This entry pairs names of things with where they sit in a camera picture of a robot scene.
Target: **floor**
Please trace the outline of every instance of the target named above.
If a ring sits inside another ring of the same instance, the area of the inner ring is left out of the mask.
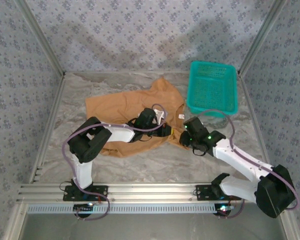
[[[71,179],[72,173],[61,154],[61,145],[86,120],[85,98],[148,89],[160,76],[172,83],[186,99],[189,81],[186,73],[67,73],[39,181],[63,182]],[[255,158],[262,159],[243,88],[240,83],[237,87],[239,110],[231,117],[236,127],[234,143]],[[185,119],[192,116],[187,107],[184,114]],[[228,137],[232,133],[224,118],[201,116],[200,119],[209,130],[216,129]],[[95,182],[210,182],[223,172],[240,176],[221,160],[208,155],[195,156],[191,150],[169,143],[126,158],[99,154],[92,172]]]

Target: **mounting plate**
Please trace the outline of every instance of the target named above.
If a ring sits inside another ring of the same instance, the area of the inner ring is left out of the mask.
[[[108,186],[106,185],[91,185],[85,190],[92,193],[102,194],[106,197],[108,196]],[[83,193],[76,185],[69,185],[64,189],[63,201],[65,202],[95,202],[98,200],[98,196]],[[100,197],[100,201],[105,202],[106,200]]]
[[[74,215],[76,217],[85,219],[91,215],[91,213],[81,213],[82,211],[84,212],[93,212],[94,206],[90,206],[89,204],[75,204],[72,208],[74,212],[76,212]]]
[[[193,194],[196,195],[196,199],[198,201],[231,201],[231,200],[241,200],[240,197],[237,196],[216,196],[213,192],[213,186],[211,184],[205,185],[196,185]]]

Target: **tan cloth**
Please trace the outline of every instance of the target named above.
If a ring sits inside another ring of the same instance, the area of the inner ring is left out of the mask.
[[[147,142],[136,141],[108,142],[101,151],[103,155],[127,157],[137,153],[154,149],[168,141],[179,147],[179,138],[183,132],[183,114],[185,101],[179,91],[163,77],[152,83],[149,90],[126,91],[103,96],[88,97],[85,99],[86,116],[97,117],[100,121],[113,124],[124,124],[138,117],[144,108],[151,108],[153,104],[161,104],[167,111],[166,122],[173,128],[173,134],[167,137],[153,137]],[[142,140],[149,139],[144,135]]]

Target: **green basket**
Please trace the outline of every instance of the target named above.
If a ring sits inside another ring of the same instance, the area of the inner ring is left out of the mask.
[[[237,73],[231,65],[194,61],[191,64],[186,104],[191,113],[217,109],[227,115],[238,112]],[[218,112],[208,116],[223,118]]]

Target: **wall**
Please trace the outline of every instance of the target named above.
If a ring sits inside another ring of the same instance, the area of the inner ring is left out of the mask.
[[[58,77],[13,0],[0,1],[0,239],[29,180]]]
[[[272,0],[28,0],[65,71],[239,68]]]
[[[244,79],[269,157],[300,196],[300,0],[284,7]]]

